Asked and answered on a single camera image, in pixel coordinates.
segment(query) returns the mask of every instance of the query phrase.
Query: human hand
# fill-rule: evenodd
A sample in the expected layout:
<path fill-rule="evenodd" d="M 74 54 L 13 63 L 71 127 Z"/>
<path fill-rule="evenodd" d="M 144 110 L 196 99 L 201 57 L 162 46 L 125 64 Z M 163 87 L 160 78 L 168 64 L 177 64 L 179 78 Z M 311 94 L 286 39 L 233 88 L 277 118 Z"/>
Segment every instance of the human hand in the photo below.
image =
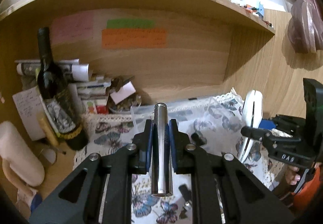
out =
<path fill-rule="evenodd" d="M 296 185 L 297 181 L 301 179 L 301 176 L 298 175 L 299 168 L 295 166 L 288 166 L 287 171 L 285 173 L 286 182 L 289 185 Z"/>

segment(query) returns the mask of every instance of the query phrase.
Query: handwritten note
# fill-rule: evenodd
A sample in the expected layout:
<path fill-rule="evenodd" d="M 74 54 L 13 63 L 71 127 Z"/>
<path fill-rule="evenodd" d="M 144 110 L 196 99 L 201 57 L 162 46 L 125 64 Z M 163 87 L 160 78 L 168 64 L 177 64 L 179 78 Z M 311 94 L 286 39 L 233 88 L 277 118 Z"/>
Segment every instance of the handwritten note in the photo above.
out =
<path fill-rule="evenodd" d="M 51 43 L 72 43 L 93 37 L 93 11 L 57 18 L 50 28 Z"/>
<path fill-rule="evenodd" d="M 102 48 L 165 48 L 166 30 L 154 29 L 105 29 L 102 31 Z"/>
<path fill-rule="evenodd" d="M 37 113 L 43 111 L 43 106 L 36 87 L 22 91 L 12 96 L 22 123 L 32 141 L 45 137 L 37 120 Z"/>
<path fill-rule="evenodd" d="M 155 22 L 150 19 L 109 19 L 107 21 L 107 29 L 152 29 L 155 27 Z"/>

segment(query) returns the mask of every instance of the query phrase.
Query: green sticky note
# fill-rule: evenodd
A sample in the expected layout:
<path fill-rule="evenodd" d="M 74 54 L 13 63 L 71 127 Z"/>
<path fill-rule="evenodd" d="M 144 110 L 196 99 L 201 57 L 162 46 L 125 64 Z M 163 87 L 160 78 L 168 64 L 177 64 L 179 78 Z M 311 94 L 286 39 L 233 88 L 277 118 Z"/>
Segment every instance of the green sticky note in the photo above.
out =
<path fill-rule="evenodd" d="M 107 29 L 152 29 L 155 21 L 150 19 L 109 19 Z"/>

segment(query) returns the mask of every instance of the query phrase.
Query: wooden shelf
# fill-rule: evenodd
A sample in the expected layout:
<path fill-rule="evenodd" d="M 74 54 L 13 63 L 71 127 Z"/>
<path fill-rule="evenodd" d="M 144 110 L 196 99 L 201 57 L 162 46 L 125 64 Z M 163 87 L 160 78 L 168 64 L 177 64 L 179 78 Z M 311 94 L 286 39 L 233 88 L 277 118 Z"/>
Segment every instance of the wooden shelf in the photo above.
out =
<path fill-rule="evenodd" d="M 82 10 L 103 8 L 173 11 L 275 33 L 261 19 L 230 0 L 21 0 L 1 13 L 0 20 L 8 16 L 20 17 L 21 13 L 28 13 L 30 17 L 45 17 L 48 14 L 59 17 Z"/>

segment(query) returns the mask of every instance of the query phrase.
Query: black small bottle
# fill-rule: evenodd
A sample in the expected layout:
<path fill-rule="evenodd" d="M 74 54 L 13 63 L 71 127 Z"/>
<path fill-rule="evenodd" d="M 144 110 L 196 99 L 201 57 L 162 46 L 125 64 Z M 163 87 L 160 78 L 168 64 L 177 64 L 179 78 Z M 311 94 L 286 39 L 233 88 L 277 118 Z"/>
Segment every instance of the black small bottle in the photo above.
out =
<path fill-rule="evenodd" d="M 41 61 L 37 84 L 46 110 L 60 137 L 73 150 L 80 150 L 88 138 L 76 114 L 67 81 L 62 70 L 54 63 L 50 47 L 49 28 L 38 30 L 38 48 Z"/>

